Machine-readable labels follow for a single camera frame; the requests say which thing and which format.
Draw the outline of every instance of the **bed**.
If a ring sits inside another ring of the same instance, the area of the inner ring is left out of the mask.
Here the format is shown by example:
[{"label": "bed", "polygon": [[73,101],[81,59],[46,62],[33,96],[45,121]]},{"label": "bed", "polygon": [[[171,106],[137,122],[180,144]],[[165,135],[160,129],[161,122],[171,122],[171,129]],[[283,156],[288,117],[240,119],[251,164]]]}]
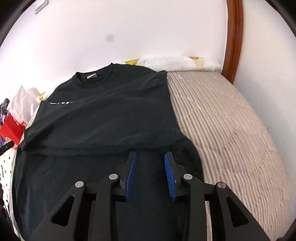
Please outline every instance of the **bed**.
[{"label": "bed", "polygon": [[[224,181],[272,241],[283,237],[290,226],[289,185],[276,147],[254,110],[218,72],[168,72],[167,80],[179,127],[199,152],[205,182]],[[5,155],[7,172],[13,170],[14,154]],[[211,240],[208,205],[207,221]]]}]

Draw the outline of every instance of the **purple fabric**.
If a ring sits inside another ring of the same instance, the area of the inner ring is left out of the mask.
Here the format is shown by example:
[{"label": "purple fabric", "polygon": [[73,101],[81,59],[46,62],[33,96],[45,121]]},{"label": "purple fabric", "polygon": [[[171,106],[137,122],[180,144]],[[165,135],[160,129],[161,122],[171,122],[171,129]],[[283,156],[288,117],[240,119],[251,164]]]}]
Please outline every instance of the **purple fabric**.
[{"label": "purple fabric", "polygon": [[4,146],[5,140],[0,136],[0,147]]},{"label": "purple fabric", "polygon": [[7,106],[9,104],[9,99],[5,99],[2,104],[0,104],[0,126],[3,125],[4,118],[8,115]]}]

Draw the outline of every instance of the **light switch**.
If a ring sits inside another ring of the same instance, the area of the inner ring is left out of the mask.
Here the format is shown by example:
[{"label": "light switch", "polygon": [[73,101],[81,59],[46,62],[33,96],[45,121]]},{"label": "light switch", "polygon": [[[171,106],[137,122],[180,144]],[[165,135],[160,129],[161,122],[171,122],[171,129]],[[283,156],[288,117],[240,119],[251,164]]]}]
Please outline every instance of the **light switch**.
[{"label": "light switch", "polygon": [[49,3],[49,0],[37,0],[35,2],[35,7],[34,7],[35,14],[40,12],[48,3]]}]

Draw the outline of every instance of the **white bag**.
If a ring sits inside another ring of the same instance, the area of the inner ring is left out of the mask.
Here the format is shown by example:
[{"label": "white bag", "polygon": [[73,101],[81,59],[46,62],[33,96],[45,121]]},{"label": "white bag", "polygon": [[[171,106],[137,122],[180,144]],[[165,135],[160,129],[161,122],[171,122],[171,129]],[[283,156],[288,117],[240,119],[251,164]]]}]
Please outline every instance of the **white bag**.
[{"label": "white bag", "polygon": [[37,106],[37,101],[21,85],[15,97],[9,102],[7,109],[14,119],[23,126],[27,126]]}]

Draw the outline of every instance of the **quilted mattress cover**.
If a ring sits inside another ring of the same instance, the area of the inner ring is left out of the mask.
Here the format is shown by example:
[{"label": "quilted mattress cover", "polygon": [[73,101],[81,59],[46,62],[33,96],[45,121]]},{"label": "quilted mattress cover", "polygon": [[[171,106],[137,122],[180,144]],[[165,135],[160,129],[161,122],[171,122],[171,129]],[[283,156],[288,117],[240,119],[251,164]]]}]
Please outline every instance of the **quilted mattress cover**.
[{"label": "quilted mattress cover", "polygon": [[255,111],[217,72],[169,72],[168,86],[180,129],[201,157],[205,182],[225,182],[271,241],[283,237],[292,224],[289,185]]}]

